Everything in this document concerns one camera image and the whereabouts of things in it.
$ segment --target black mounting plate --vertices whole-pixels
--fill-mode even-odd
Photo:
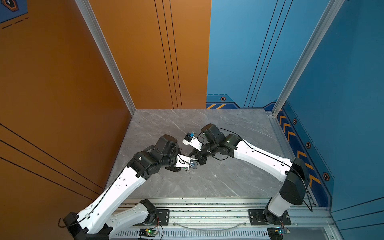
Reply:
[[[264,209],[248,209],[249,220],[251,221],[251,225],[269,225],[264,221],[263,218]],[[282,216],[282,223],[284,225],[291,225],[291,219],[289,218],[288,212],[285,211]]]
[[[169,222],[169,209],[156,209],[156,216],[159,217],[159,224],[162,226],[167,226]],[[151,226],[155,226],[157,224],[157,220],[153,221],[153,224]],[[136,224],[136,226],[143,226],[144,224],[139,223]]]

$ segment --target gray marble tabletop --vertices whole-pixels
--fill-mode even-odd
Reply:
[[[263,109],[136,110],[107,185],[135,153],[154,145],[164,134],[175,137],[182,154],[188,155],[192,147],[181,141],[187,132],[200,133],[208,123],[236,132],[253,145],[283,156]],[[205,165],[189,172],[175,173],[162,168],[129,197],[272,197],[281,186],[272,175],[245,161],[231,157],[218,161],[208,157]]]

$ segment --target black line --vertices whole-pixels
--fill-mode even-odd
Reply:
[[[173,87],[175,88],[176,106],[177,106],[177,109],[179,109],[179,102],[177,101],[177,93],[176,93],[175,75],[173,74],[172,56],[171,56],[171,54],[170,54],[169,37],[168,37],[168,27],[167,27],[167,20],[166,20],[166,11],[165,11],[165,9],[164,9],[164,1],[161,0],[161,2],[163,3],[164,21],[165,21],[165,23],[166,23],[167,40],[168,40],[168,50],[169,50],[170,66],[171,66],[171,68],[172,68]]]
[[[359,215],[359,216],[355,216],[355,217],[349,217],[349,218],[345,218],[345,219],[340,219],[340,220],[337,220],[335,222],[344,221],[344,220],[347,220],[347,219],[356,218],[356,217],[362,217],[362,216],[371,215],[371,214],[377,214],[379,212],[384,212],[384,210],[377,211],[377,212],[371,212],[369,214],[363,214],[363,215]]]
[[[172,91],[170,89],[170,82],[169,82],[169,76],[168,76],[168,68],[167,68],[167,61],[166,61],[166,54],[164,52],[164,45],[163,45],[163,38],[161,37],[161,29],[160,29],[160,22],[159,22],[159,15],[157,13],[157,7],[156,7],[156,1],[153,0],[155,3],[155,9],[156,9],[156,15],[157,15],[157,23],[159,24],[159,31],[160,31],[160,39],[161,39],[161,46],[163,47],[163,54],[164,54],[164,62],[166,63],[166,70],[167,70],[167,77],[168,77],[168,85],[169,85],[169,93],[170,93],[170,99],[172,101],[172,107],[175,109],[175,106],[173,105],[173,98],[172,98]]]
[[[45,153],[46,155],[50,156],[51,158],[55,159],[56,161],[58,161],[59,163],[61,163],[62,165],[66,166],[67,168],[71,169],[72,171],[74,171],[75,173],[79,174],[80,176],[82,176],[83,178],[87,179],[88,181],[90,181],[91,183],[93,183],[94,185],[98,186],[99,188],[101,189],[104,189],[102,187],[100,187],[99,185],[97,185],[96,183],[92,182],[91,180],[89,180],[88,178],[84,177],[83,175],[81,175],[80,173],[78,173],[77,171],[73,170],[72,168],[70,168],[69,166],[67,166],[66,164],[64,164],[63,162],[59,161],[57,158],[53,157],[51,154],[45,152],[44,150],[42,150],[41,148],[39,148],[38,146],[34,145],[33,143],[31,143],[30,141],[26,140],[25,138],[23,138],[22,136],[20,136],[19,134],[15,133],[14,131],[10,130],[9,128],[7,128],[6,126],[4,126],[3,124],[0,123],[0,126],[6,128],[8,131],[12,132],[13,134],[15,134],[16,136],[18,136],[19,138],[23,139],[24,141],[26,141],[27,143],[31,144],[32,146],[34,146],[35,148],[39,149],[40,151],[42,151],[43,153]]]
[[[373,201],[380,200],[380,199],[383,199],[383,198],[384,198],[384,197],[379,197],[379,198],[376,198],[376,199],[373,199],[373,200],[370,200],[370,201],[366,201],[366,202],[362,202],[362,203],[360,203],[360,204],[356,204],[356,205],[353,205],[353,206],[350,206],[350,207],[345,207],[345,208],[343,208],[343,209],[339,209],[339,210],[333,211],[333,212],[331,212],[331,213],[338,212],[338,211],[341,211],[341,210],[344,210],[344,209],[348,209],[348,208],[351,208],[351,207],[356,207],[356,206],[358,206],[358,205],[366,204],[366,203],[368,203],[368,202],[373,202]]]
[[[57,172],[57,173],[59,173],[59,174],[63,175],[64,177],[66,177],[66,178],[68,178],[68,179],[70,179],[70,180],[74,181],[75,183],[77,183],[77,184],[80,184],[81,186],[85,187],[86,189],[89,189],[89,190],[91,190],[92,192],[94,192],[94,193],[96,193],[96,194],[99,194],[99,193],[95,192],[94,190],[92,190],[92,189],[90,189],[90,188],[87,188],[86,186],[82,185],[81,183],[79,183],[79,182],[77,182],[77,181],[73,180],[72,178],[70,178],[70,177],[67,177],[66,175],[62,174],[61,172],[59,172],[59,171],[57,171],[57,170],[53,169],[52,167],[50,167],[50,166],[48,166],[48,165],[46,165],[46,164],[44,164],[44,163],[40,162],[40,161],[39,161],[39,160],[37,160],[36,158],[33,158],[33,157],[29,156],[28,154],[26,154],[25,152],[23,152],[23,151],[21,151],[21,150],[19,150],[19,149],[15,148],[15,147],[13,147],[12,145],[10,145],[10,144],[8,144],[8,143],[4,142],[3,140],[1,140],[1,139],[0,139],[0,142],[2,142],[2,143],[4,143],[4,144],[6,144],[6,145],[10,146],[11,148],[13,148],[13,149],[15,149],[15,150],[17,150],[17,151],[21,152],[22,154],[24,154],[24,155],[26,155],[26,156],[28,156],[28,157],[32,158],[33,160],[37,161],[38,163],[41,163],[41,164],[43,164],[44,166],[48,167],[49,169],[52,169],[52,170],[54,170],[55,172]]]
[[[248,107],[251,105],[252,97],[253,97],[253,94],[255,93],[257,82],[259,81],[260,73],[262,72],[262,69],[263,69],[263,66],[264,66],[264,62],[265,62],[266,56],[268,55],[269,47],[271,46],[271,43],[272,43],[272,40],[273,40],[273,36],[275,35],[275,31],[276,31],[277,25],[279,24],[281,13],[283,12],[283,9],[284,9],[284,6],[285,6],[285,2],[286,2],[286,0],[284,0],[284,4],[283,4],[283,7],[281,8],[279,18],[277,19],[275,30],[273,31],[273,34],[272,34],[272,37],[271,37],[271,41],[269,42],[268,49],[266,50],[265,58],[264,58],[262,67],[260,68],[259,76],[257,77],[255,88],[253,89],[253,92],[252,92],[252,95],[251,95],[251,99],[249,100]]]
[[[177,68],[177,80],[179,81],[180,103],[181,103],[181,109],[183,109],[183,101],[181,100],[181,86],[180,86],[180,76],[179,76],[179,65],[178,65],[178,63],[177,63],[177,54],[176,54],[175,30],[173,29],[172,7],[171,7],[171,5],[170,5],[170,0],[169,0],[169,8],[170,8],[170,19],[171,19],[171,21],[172,21],[173,43],[175,44],[175,56],[176,56],[176,68]]]
[[[9,26],[12,26],[12,24],[10,24],[10,25],[8,25],[8,26],[5,26],[5,27],[3,27],[2,29],[7,28],[7,27],[9,27]]]
[[[248,99],[249,91],[251,90],[251,86],[252,86],[253,78],[255,77],[255,73],[256,73],[257,65],[259,64],[260,56],[262,55],[262,51],[263,51],[263,48],[264,48],[265,40],[266,40],[266,37],[267,37],[268,32],[269,32],[269,27],[271,26],[271,22],[272,22],[272,19],[273,19],[273,15],[275,14],[275,10],[276,10],[276,6],[277,6],[277,2],[278,2],[278,1],[279,1],[279,0],[276,1],[276,5],[275,5],[275,8],[274,8],[273,13],[272,13],[271,21],[269,22],[268,30],[266,31],[266,34],[265,34],[265,38],[264,38],[264,42],[263,42],[263,46],[262,46],[262,49],[260,50],[259,59],[257,60],[257,64],[256,64],[256,67],[255,67],[255,71],[253,72],[252,81],[251,81],[251,84],[249,85],[249,89],[248,89],[247,97],[245,98],[244,107],[245,107],[245,104],[247,103],[247,99]]]
[[[21,15],[19,15],[19,16],[16,16],[16,17],[13,17],[13,18],[7,19],[7,20],[5,20],[5,21],[2,21],[1,23],[5,23],[6,21],[12,20],[12,19],[14,19],[14,18],[18,18],[18,17],[20,17],[20,16],[23,16],[23,15],[25,15],[25,14],[27,14],[27,13],[28,13],[28,12],[26,12],[26,13],[23,13],[23,14],[21,14]]]
[[[22,168],[22,169],[24,169],[24,170],[27,170],[27,171],[30,172],[30,173],[33,173],[33,174],[35,174],[35,175],[37,175],[37,176],[39,176],[39,177],[42,177],[42,178],[44,178],[44,179],[46,179],[46,180],[48,180],[48,181],[50,181],[50,182],[53,182],[54,184],[57,184],[57,185],[59,185],[59,186],[61,186],[61,187],[64,187],[63,185],[58,184],[57,182],[54,182],[54,181],[52,181],[52,180],[49,180],[48,178],[43,177],[43,176],[41,176],[41,175],[39,175],[39,174],[37,174],[37,173],[34,173],[34,172],[32,172],[31,170],[28,170],[28,169],[26,169],[26,168],[24,168],[24,167],[22,167],[22,166],[20,166],[20,165],[17,165],[16,163],[13,163],[13,162],[11,162],[11,161],[9,161],[9,160],[3,158],[3,157],[0,157],[0,158],[3,159],[4,161],[7,161],[7,162],[9,162],[9,163],[12,163],[12,164],[15,165],[15,166],[18,166],[18,167],[20,167],[20,168]],[[78,192],[75,192],[75,191],[72,190],[72,189],[69,189],[69,188],[67,188],[67,187],[64,187],[64,188],[65,188],[65,189],[68,189],[69,191],[72,191],[72,192],[74,192],[74,193],[77,193],[77,194],[79,194],[79,195],[81,195],[81,196],[83,196],[83,197],[86,197],[86,198],[88,198],[89,200],[94,201],[93,199],[91,199],[91,198],[89,198],[89,197],[87,197],[87,196],[84,196],[83,194],[80,194],[80,193],[78,193]]]
[[[260,91],[260,87],[261,87],[261,86],[262,86],[262,84],[263,84],[263,80],[264,80],[264,77],[265,77],[266,71],[268,70],[268,66],[269,66],[269,63],[271,62],[271,59],[272,59],[272,56],[273,56],[273,52],[275,51],[275,48],[276,48],[277,42],[279,41],[279,38],[280,38],[280,34],[281,34],[281,31],[283,30],[283,27],[284,27],[284,23],[285,23],[285,20],[287,19],[287,16],[288,16],[289,10],[291,9],[292,3],[293,3],[293,0],[291,1],[291,4],[289,5],[289,8],[288,8],[288,12],[287,12],[287,15],[285,15],[285,19],[284,19],[283,25],[282,25],[282,27],[281,27],[281,29],[280,29],[280,32],[279,32],[279,36],[277,37],[277,40],[276,40],[275,46],[273,47],[273,51],[272,51],[271,57],[269,58],[269,61],[268,61],[268,65],[266,66],[266,69],[265,69],[265,72],[264,72],[264,75],[263,75],[262,81],[260,82],[260,86],[259,86],[259,89],[257,90],[257,94],[256,94],[256,97],[255,97],[255,99],[254,99],[254,101],[253,101],[252,107],[253,107],[253,106],[254,106],[254,104],[255,104],[255,101],[256,101],[257,95],[259,94],[259,91]]]
[[[376,223],[376,224],[371,224],[371,225],[365,225],[365,226],[359,226],[359,227],[350,227],[350,228],[340,229],[339,231],[341,231],[341,230],[348,230],[348,229],[355,229],[355,228],[361,228],[361,227],[377,226],[377,225],[382,225],[382,224],[384,224],[384,222]]]

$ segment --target yellow arrow marking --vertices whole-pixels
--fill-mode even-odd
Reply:
[[[294,132],[290,132],[290,131],[288,131],[288,137],[287,137],[287,138],[288,138],[288,142],[289,142],[289,136],[290,136],[290,135],[296,136],[296,134],[295,134]]]
[[[307,157],[307,155],[305,153],[297,151],[297,158],[300,158],[300,155]]]
[[[321,184],[321,182],[320,182],[319,179],[315,178],[314,176],[312,176],[312,175],[310,174],[310,187],[311,187],[311,188],[312,188],[312,180],[315,180],[316,182],[318,182],[319,184]]]
[[[281,119],[282,119],[282,118],[285,118],[285,119],[286,119],[286,116],[283,116],[283,115],[280,116],[280,125],[281,125]]]
[[[222,108],[222,107],[224,107],[224,106],[225,106],[225,104],[221,105],[220,107],[218,107],[218,108],[216,108],[216,109],[220,109],[220,108]]]
[[[283,130],[284,130],[284,133],[285,133],[285,127],[290,127],[291,125],[289,125],[288,123],[284,123],[283,126],[284,126]]]
[[[313,167],[311,165],[309,165],[308,163],[305,163],[305,165],[313,170]]]

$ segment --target orange wall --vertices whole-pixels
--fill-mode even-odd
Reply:
[[[72,190],[0,159],[0,238],[71,239],[57,221],[102,192],[131,116],[73,0],[28,1],[0,43],[0,157]]]
[[[211,1],[90,3],[137,109],[205,108]]]

